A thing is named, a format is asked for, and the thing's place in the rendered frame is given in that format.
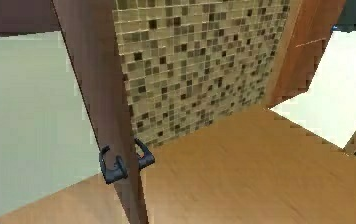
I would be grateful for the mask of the brown wooden room door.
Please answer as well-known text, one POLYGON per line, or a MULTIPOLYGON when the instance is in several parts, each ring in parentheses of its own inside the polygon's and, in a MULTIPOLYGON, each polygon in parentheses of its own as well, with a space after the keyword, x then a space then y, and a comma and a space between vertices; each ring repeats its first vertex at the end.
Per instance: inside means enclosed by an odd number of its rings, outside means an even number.
POLYGON ((112 185, 129 224, 149 224, 113 19, 114 0, 51 0, 98 150, 128 177, 112 185))

